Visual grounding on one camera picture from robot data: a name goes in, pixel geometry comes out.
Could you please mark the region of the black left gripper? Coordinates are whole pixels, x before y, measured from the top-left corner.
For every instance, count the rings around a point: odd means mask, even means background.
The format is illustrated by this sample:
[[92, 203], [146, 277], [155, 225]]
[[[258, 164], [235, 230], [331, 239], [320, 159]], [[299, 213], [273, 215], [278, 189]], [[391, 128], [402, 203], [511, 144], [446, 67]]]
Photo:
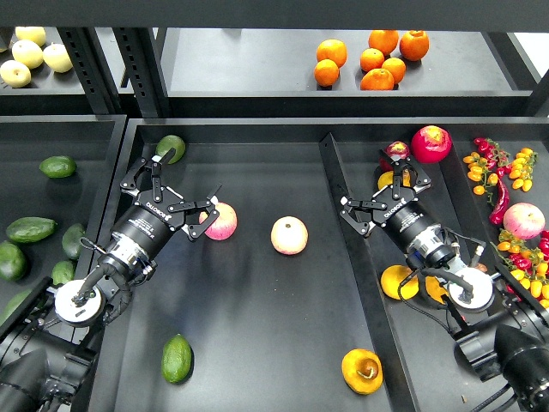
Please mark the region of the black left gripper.
[[[177, 230], [186, 233], [190, 241], [200, 238], [220, 216], [216, 208], [217, 194], [222, 184], [211, 190], [204, 200], [185, 201], [169, 186], [161, 189], [162, 167], [176, 154], [170, 148], [162, 157], [157, 155], [147, 160], [136, 161], [121, 180], [122, 193], [136, 198], [130, 208], [112, 228], [112, 241], [109, 253], [130, 262], [132, 253], [143, 261], [153, 260]], [[151, 191], [140, 192], [137, 179], [142, 173], [149, 173]], [[205, 213], [198, 223], [188, 223], [190, 215]]]

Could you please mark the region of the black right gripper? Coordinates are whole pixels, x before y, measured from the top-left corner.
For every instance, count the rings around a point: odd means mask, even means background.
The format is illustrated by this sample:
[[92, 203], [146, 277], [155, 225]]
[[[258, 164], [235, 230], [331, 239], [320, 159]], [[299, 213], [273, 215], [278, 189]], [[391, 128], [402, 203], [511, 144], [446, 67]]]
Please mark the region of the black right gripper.
[[392, 167], [391, 179], [380, 177], [380, 190], [370, 200], [353, 199], [347, 187], [338, 184], [341, 196], [338, 215], [362, 238], [368, 238], [378, 226], [402, 253], [417, 252], [428, 258], [443, 248], [441, 225], [417, 197], [431, 187], [431, 178], [411, 154], [401, 158], [381, 150], [380, 155]]

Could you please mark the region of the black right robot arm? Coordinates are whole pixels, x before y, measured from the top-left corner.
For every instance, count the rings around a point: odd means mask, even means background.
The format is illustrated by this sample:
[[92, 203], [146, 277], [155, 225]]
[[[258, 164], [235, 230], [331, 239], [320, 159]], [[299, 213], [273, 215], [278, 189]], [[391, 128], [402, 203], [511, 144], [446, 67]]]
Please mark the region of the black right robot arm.
[[477, 406], [487, 407], [506, 392], [498, 410], [548, 409], [548, 311], [524, 291], [509, 270], [485, 272], [478, 265], [486, 243], [444, 226], [420, 200], [431, 179], [412, 157], [387, 156], [393, 175], [370, 197], [351, 196], [344, 172], [337, 171], [339, 215], [360, 237], [379, 230], [406, 259], [398, 269], [395, 297], [438, 320], [459, 355], [477, 376], [500, 376], [504, 387]]

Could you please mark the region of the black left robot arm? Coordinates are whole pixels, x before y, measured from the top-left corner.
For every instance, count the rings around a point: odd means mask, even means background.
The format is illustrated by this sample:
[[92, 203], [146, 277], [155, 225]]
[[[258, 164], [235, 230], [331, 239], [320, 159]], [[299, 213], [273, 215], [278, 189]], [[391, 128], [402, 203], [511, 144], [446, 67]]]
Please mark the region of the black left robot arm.
[[130, 305], [135, 287], [154, 274], [156, 256], [178, 231], [198, 239], [219, 216], [214, 192], [187, 201], [161, 182], [175, 149], [141, 158], [127, 172], [120, 190], [133, 198], [114, 225], [82, 280], [56, 287], [45, 278], [1, 325], [1, 409], [57, 411], [70, 405], [94, 368], [93, 347], [104, 328]]

